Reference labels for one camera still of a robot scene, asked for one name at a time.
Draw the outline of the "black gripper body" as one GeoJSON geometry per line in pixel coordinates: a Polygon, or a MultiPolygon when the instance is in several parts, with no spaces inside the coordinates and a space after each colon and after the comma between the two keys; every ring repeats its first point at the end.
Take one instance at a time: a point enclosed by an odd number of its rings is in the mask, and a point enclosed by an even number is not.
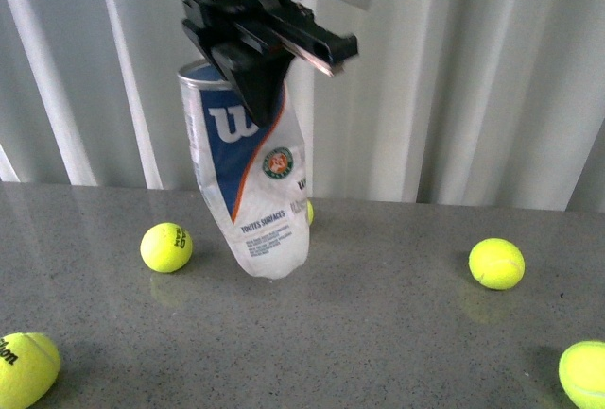
{"type": "Polygon", "coordinates": [[[284,47],[329,75],[358,54],[356,36],[322,28],[295,0],[183,0],[183,7],[186,35],[213,65],[212,50],[224,43],[243,43],[265,58],[284,47]]]}

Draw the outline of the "black gripper finger can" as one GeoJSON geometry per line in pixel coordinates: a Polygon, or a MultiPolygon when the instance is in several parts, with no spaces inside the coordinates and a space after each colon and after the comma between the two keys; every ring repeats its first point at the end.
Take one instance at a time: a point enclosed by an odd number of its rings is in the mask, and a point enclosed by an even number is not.
{"type": "Polygon", "coordinates": [[[252,122],[269,126],[277,115],[278,97],[294,56],[284,50],[261,54],[243,43],[222,43],[211,55],[230,82],[252,122]]]}

